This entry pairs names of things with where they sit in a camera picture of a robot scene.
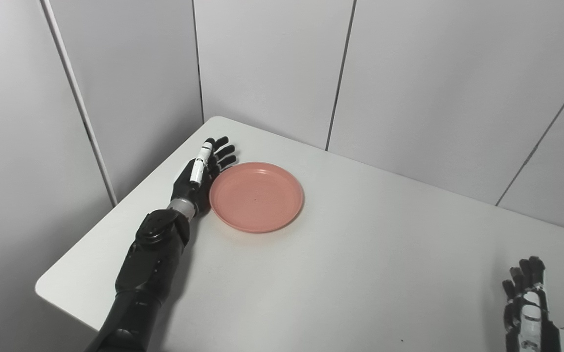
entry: black forearm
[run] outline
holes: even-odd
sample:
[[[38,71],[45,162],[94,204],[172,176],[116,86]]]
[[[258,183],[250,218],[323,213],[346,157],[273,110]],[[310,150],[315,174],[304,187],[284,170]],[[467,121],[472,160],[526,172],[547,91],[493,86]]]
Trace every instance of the black forearm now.
[[[188,243],[188,218],[174,209],[145,218],[116,279],[105,323],[85,352],[145,352]]]

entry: prosthetic hand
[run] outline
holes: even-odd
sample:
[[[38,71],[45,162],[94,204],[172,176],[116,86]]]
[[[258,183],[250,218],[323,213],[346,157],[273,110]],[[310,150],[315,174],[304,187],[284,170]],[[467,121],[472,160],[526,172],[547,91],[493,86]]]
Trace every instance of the prosthetic hand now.
[[[116,278],[116,298],[105,323],[85,352],[144,352],[156,315],[168,297],[190,221],[210,209],[210,186],[231,163],[228,138],[208,138],[174,183],[167,209],[145,217]]]
[[[538,257],[521,259],[519,267],[510,269],[514,283],[503,281],[507,352],[561,352],[560,330],[549,320],[544,270]]]

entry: fingertip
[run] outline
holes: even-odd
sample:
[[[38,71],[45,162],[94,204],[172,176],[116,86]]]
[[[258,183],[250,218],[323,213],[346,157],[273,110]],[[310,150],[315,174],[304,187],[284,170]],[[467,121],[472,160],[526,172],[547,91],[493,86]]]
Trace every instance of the fingertip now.
[[[222,136],[217,140],[217,142],[214,143],[214,147],[215,149],[219,149],[223,145],[226,145],[228,142],[230,142],[230,138],[228,138],[227,136]]]

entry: robotic forearm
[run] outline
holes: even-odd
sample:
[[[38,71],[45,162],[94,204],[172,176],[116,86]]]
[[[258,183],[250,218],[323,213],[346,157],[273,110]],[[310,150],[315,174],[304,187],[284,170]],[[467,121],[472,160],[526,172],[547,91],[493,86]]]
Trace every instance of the robotic forearm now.
[[[116,297],[105,323],[85,352],[145,352],[159,308],[190,239],[190,221],[210,208],[210,186],[236,161],[228,138],[209,138],[174,183],[167,209],[145,217],[116,279]]]
[[[87,352],[147,349],[156,315],[188,244],[188,220],[175,209],[146,216],[116,279],[112,309]]]

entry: white table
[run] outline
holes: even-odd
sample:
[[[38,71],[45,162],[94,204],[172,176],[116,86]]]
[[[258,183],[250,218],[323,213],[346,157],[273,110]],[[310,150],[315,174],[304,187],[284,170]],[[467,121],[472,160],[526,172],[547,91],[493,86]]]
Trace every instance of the white table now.
[[[564,229],[242,123],[215,117],[150,174],[37,282],[36,292],[98,329],[145,215],[209,136],[241,162],[289,170],[298,218],[246,234],[210,213],[175,278],[153,351],[502,352],[501,281],[520,258],[548,270],[564,326]]]

